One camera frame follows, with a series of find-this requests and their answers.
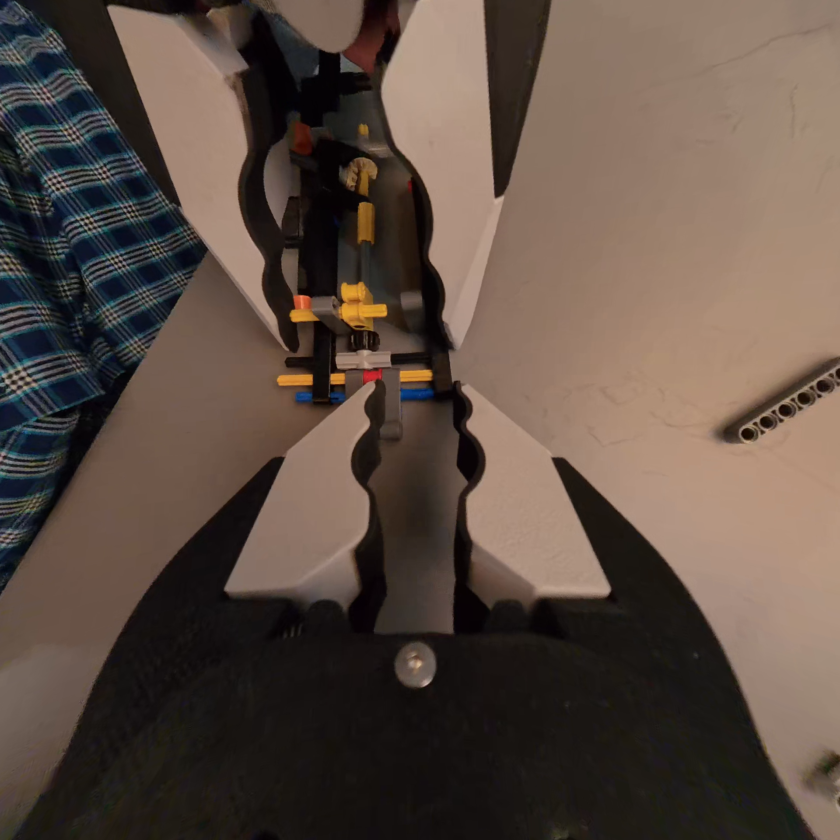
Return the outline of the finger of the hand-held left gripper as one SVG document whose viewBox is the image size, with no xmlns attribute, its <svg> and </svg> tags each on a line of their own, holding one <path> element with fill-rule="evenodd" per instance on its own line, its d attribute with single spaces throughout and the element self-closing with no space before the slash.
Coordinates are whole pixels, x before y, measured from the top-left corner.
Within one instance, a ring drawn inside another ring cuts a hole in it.
<svg viewBox="0 0 840 840">
<path fill-rule="evenodd" d="M 485 5 L 416 2 L 381 88 L 396 149 L 430 200 L 431 266 L 458 350 L 476 310 L 503 203 L 495 195 Z"/>
<path fill-rule="evenodd" d="M 291 163 L 264 74 L 213 14 L 108 7 L 184 216 L 284 350 L 296 351 L 281 221 Z"/>
</svg>

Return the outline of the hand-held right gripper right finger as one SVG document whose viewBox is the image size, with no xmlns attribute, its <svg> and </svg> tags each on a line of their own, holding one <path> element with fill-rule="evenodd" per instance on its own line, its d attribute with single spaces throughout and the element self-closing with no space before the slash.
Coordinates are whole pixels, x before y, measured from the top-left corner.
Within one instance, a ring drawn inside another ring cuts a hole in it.
<svg viewBox="0 0 840 840">
<path fill-rule="evenodd" d="M 471 385 L 454 384 L 457 468 L 453 628 L 479 632 L 515 602 L 601 601 L 612 591 L 553 457 Z"/>
</svg>

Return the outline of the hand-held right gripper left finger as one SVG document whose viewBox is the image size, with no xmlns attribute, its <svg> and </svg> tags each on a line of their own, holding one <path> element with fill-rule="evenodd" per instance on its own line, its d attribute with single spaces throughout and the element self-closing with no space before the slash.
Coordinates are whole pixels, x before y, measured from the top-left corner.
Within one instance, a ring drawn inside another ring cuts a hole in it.
<svg viewBox="0 0 840 840">
<path fill-rule="evenodd" d="M 337 603 L 371 633 L 385 600 L 382 523 L 371 478 L 381 463 L 385 385 L 362 385 L 283 458 L 226 585 L 241 599 L 301 608 Z"/>
</svg>

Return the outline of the multicoloured lego chassis assembly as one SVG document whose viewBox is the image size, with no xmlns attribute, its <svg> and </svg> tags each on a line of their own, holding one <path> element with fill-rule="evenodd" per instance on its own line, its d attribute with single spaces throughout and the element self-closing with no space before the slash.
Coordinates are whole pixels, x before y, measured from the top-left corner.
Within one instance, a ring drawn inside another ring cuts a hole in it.
<svg viewBox="0 0 840 840">
<path fill-rule="evenodd" d="M 396 151 L 374 74 L 318 51 L 289 113 L 290 162 L 299 175 L 282 220 L 297 251 L 290 320 L 311 332 L 311 351 L 291 354 L 277 383 L 298 403 L 339 404 L 362 385 L 385 385 L 380 437 L 403 436 L 403 404 L 433 400 L 424 338 L 410 332 L 401 293 L 418 290 L 420 268 L 411 165 Z"/>
</svg>

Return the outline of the grey lego beam with holes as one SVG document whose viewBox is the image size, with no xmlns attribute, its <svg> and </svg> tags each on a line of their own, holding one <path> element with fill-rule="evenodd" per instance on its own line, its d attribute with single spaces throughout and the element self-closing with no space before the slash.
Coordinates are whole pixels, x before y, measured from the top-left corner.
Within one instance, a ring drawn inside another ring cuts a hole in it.
<svg viewBox="0 0 840 840">
<path fill-rule="evenodd" d="M 820 363 L 745 413 L 719 432 L 722 442 L 750 445 L 809 410 L 839 389 L 839 358 Z"/>
</svg>

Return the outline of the small grey lego connector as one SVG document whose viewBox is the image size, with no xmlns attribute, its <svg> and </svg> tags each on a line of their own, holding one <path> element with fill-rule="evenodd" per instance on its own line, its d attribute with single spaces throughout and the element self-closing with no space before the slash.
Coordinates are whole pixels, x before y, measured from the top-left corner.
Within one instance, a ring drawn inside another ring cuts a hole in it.
<svg viewBox="0 0 840 840">
<path fill-rule="evenodd" d="M 804 785 L 839 809 L 839 753 L 825 752 L 806 772 Z"/>
</svg>

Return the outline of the person's left hand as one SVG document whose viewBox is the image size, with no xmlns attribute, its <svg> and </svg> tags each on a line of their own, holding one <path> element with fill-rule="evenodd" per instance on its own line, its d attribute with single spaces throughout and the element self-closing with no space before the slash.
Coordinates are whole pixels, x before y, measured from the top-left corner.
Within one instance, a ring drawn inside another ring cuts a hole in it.
<svg viewBox="0 0 840 840">
<path fill-rule="evenodd" d="M 360 31 L 342 56 L 371 77 L 386 37 L 400 31 L 397 1 L 365 1 Z"/>
</svg>

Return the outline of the blue plaid shirt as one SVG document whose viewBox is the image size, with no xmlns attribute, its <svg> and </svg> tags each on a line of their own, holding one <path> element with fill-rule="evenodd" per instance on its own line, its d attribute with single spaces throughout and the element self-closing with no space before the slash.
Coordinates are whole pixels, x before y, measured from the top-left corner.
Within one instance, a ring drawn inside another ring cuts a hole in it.
<svg viewBox="0 0 840 840">
<path fill-rule="evenodd" d="M 206 252 L 59 34 L 2 2 L 2 590 Z"/>
</svg>

